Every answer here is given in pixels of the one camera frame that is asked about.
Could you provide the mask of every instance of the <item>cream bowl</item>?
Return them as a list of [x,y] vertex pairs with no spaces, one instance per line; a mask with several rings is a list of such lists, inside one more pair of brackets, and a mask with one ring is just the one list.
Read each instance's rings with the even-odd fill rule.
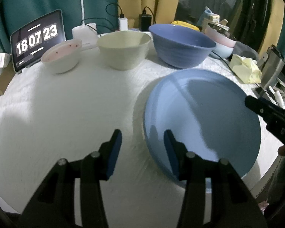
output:
[[147,56],[151,37],[143,32],[112,32],[98,39],[105,64],[116,70],[137,67]]

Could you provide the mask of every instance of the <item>white container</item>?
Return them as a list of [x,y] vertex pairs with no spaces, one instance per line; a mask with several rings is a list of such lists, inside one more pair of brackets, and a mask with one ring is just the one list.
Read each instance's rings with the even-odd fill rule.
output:
[[143,32],[112,32],[98,39],[105,64],[116,70],[137,67],[147,56],[151,37]]
[[74,68],[80,59],[82,41],[71,39],[48,49],[41,62],[52,74],[61,74]]
[[87,25],[80,25],[72,29],[73,39],[81,39],[82,50],[92,49],[97,47],[97,27],[95,23],[89,23]]
[[[212,51],[218,54],[222,58],[227,58],[227,57],[230,57],[233,51],[233,48],[227,47],[225,45],[221,45],[218,42],[216,42],[216,48]],[[215,59],[220,59],[216,54],[213,54],[211,52],[209,55]]]

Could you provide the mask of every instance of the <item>digital clock display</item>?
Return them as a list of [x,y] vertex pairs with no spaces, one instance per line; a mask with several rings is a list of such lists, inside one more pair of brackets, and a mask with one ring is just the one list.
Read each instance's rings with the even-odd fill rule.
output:
[[61,10],[48,13],[11,35],[14,69],[19,72],[38,62],[49,48],[65,41]]

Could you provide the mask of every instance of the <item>cardboard box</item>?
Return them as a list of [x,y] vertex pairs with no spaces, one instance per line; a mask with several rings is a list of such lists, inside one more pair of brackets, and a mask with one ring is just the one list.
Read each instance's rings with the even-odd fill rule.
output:
[[3,95],[15,75],[13,63],[10,62],[0,75],[0,95]]

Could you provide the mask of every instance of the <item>white box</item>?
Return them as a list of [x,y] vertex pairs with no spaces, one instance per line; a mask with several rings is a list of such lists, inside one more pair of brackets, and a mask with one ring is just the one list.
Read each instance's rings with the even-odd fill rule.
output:
[[0,53],[0,68],[6,68],[11,59],[10,54]]
[[87,25],[80,25],[77,27],[74,27],[72,29],[72,35],[73,39],[81,39],[82,41],[82,50],[86,49],[92,49],[97,47],[97,40],[98,40],[98,35],[95,30],[96,29],[96,24],[95,23],[89,23]]

